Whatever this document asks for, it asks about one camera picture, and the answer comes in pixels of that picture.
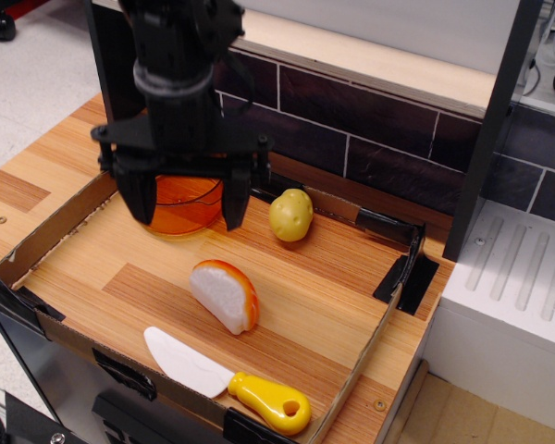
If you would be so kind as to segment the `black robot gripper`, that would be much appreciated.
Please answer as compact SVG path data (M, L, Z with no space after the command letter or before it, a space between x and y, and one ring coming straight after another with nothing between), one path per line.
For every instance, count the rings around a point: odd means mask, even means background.
M247 104L221 108L213 74L214 67L206 64L190 78L172 79L136 64L134 82L146 112L91 132L101 148L101 170L115 180L131 215L144 225L154 218L158 174L222 179L227 231L241 226L252 189L270 180L273 139L236 122Z

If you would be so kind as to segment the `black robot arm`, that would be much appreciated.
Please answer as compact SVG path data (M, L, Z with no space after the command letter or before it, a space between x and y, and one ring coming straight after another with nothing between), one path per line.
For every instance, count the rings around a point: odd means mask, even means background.
M272 139L241 125L218 101L216 63L253 87L229 52L242 36L232 1L123 1L120 13L87 5L107 121L92 130L99 163L132 216L154 218L160 175L221 180L222 215L238 228L253 187L270 176Z

